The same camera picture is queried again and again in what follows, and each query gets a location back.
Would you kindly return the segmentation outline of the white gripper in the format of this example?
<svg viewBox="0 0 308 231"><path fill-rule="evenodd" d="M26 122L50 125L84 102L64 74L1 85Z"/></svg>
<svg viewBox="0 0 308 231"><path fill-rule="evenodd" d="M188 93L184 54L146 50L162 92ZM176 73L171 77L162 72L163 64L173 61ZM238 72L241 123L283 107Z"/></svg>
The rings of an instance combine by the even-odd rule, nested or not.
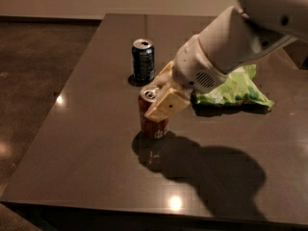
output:
<svg viewBox="0 0 308 231"><path fill-rule="evenodd" d="M229 63L226 53L218 45L219 39L207 33L193 35L154 78L153 84L164 86L171 77L186 89L208 93L226 81ZM160 122L190 105L190 97L175 88L163 87L157 99L148 108L145 116Z"/></svg>

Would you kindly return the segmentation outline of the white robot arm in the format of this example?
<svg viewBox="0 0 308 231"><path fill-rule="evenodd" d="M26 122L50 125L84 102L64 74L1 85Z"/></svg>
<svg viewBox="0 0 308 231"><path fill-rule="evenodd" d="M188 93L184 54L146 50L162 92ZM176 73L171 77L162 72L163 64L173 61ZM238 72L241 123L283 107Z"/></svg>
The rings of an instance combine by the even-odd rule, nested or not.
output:
<svg viewBox="0 0 308 231"><path fill-rule="evenodd" d="M208 93L242 64L308 40L308 0L238 0L177 51L154 83L162 90L145 112L159 122L185 109L191 93Z"/></svg>

